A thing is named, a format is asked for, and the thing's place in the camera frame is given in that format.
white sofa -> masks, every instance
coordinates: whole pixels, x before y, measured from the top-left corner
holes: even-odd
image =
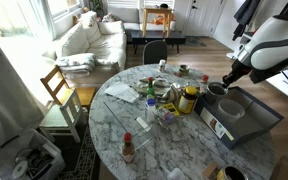
[[[72,87],[101,86],[116,73],[124,70],[126,62],[126,35],[121,21],[94,22],[91,27],[78,23],[54,41],[53,48],[44,56],[59,57],[94,53],[95,68],[89,75],[66,79]]]
[[[144,9],[140,8],[120,8],[114,6],[108,6],[107,12],[112,15],[118,17],[121,21],[123,21],[125,33],[127,35],[127,41],[131,42],[131,31],[134,30],[142,30],[143,27],[143,15]],[[147,31],[162,31],[163,25],[159,24],[151,24],[150,21],[154,20],[157,17],[157,14],[149,13],[147,17],[146,30]],[[171,30],[175,29],[175,21],[171,22]]]

wooden chair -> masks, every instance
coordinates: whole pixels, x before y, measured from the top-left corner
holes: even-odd
[[[162,40],[147,43],[143,50],[143,64],[158,64],[161,59],[167,61],[167,45]]]
[[[56,83],[54,84],[56,87],[52,88],[50,85],[50,81],[54,79],[57,80]],[[72,92],[72,89],[68,86],[58,66],[55,66],[45,78],[41,78],[41,82],[45,86],[46,90],[52,96],[54,102],[58,105],[62,105],[63,102],[68,98],[69,94]],[[95,88],[79,87],[75,89],[78,94],[78,97],[80,98],[82,107],[85,107],[89,111],[90,104],[94,97]]]
[[[55,141],[52,135],[72,135],[76,143],[79,143],[81,140],[75,126],[80,118],[83,123],[87,123],[77,92],[73,89],[63,105],[55,104],[51,107],[39,128],[45,137],[52,142]],[[70,130],[70,133],[57,133],[52,130]]]

black chair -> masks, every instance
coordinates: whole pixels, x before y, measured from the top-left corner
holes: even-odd
[[[158,64],[161,59],[167,61],[166,43],[162,40],[147,43],[143,52],[143,64]]]

round marble table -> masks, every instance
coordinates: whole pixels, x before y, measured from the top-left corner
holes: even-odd
[[[145,98],[130,104],[104,93],[115,82],[136,86],[144,77],[165,78],[169,82],[190,83],[202,87],[202,72],[190,69],[189,77],[173,75],[179,67],[166,65],[161,73],[157,64],[137,66],[122,71],[107,82],[96,93],[90,108],[89,127],[93,144],[102,162],[118,179],[166,179],[162,167],[168,170],[179,168],[185,179],[203,179],[202,172],[212,162],[219,165],[232,164],[246,173],[249,179],[269,179],[274,168],[272,139],[269,133],[261,135],[233,150],[229,150],[195,113],[182,115],[168,130],[153,124],[149,138],[138,147],[132,163],[125,163],[121,156],[123,134],[128,131],[123,118],[141,116],[145,109]],[[209,82],[216,81],[210,77]],[[141,135],[134,138],[140,142]]]

small table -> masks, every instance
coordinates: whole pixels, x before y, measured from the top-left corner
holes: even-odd
[[[229,150],[195,112],[179,117],[168,130],[156,122],[152,134],[151,131],[134,134],[138,148],[135,159],[125,163],[121,154],[123,135],[134,130],[130,129],[130,124],[136,124],[135,118],[144,114],[145,98],[131,104],[104,91],[118,81],[136,86],[139,79],[148,76],[161,76],[183,85],[205,86],[199,81],[203,75],[201,71],[190,69],[189,76],[181,78],[173,75],[178,70],[178,66],[169,64],[162,73],[158,71],[158,64],[136,66],[116,74],[97,91],[91,105],[89,127],[94,147],[112,174],[117,179],[167,179],[161,168],[164,166],[168,170],[181,169],[184,179],[203,179],[202,172],[215,161],[219,165],[238,166],[249,179],[269,179],[274,168],[269,133]],[[214,81],[217,80],[210,77],[208,83]]]
[[[143,18],[143,26],[142,26],[143,33],[142,33],[142,35],[146,36],[147,15],[149,13],[157,13],[157,14],[164,14],[163,32],[165,32],[165,19],[167,17],[168,25],[167,25],[167,35],[166,35],[166,37],[169,37],[170,36],[170,30],[171,30],[171,28],[170,28],[170,24],[171,24],[170,17],[171,17],[172,11],[173,11],[173,9],[171,9],[171,8],[144,7],[144,16],[143,16],[144,18]]]
[[[162,31],[147,31],[145,37],[142,36],[142,31],[131,32],[132,43],[135,47],[134,54],[136,54],[138,45],[144,45],[155,40],[163,40],[166,44],[174,46],[176,44],[177,53],[180,53],[179,44],[185,44],[186,38],[178,31],[172,31],[169,37],[166,37],[165,32]]]

